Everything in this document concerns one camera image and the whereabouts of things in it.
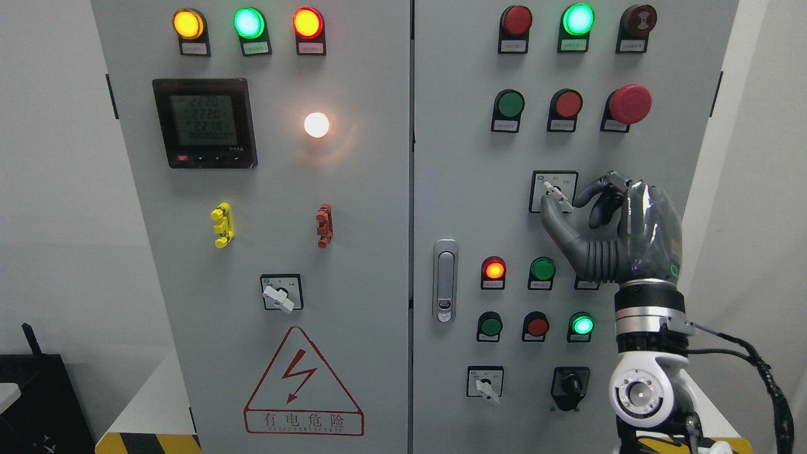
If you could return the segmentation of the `gray robotic hand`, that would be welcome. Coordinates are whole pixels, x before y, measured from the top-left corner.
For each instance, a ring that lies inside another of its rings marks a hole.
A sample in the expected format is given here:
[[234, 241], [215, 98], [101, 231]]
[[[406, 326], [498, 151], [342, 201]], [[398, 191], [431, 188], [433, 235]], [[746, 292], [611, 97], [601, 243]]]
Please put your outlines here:
[[589, 213], [594, 230], [620, 213], [615, 236], [588, 238], [563, 218], [554, 194], [541, 198], [542, 224], [577, 276], [589, 282], [654, 279], [676, 286], [682, 264], [681, 218], [668, 193], [642, 179], [608, 172], [585, 187], [573, 206], [582, 209], [597, 195]]

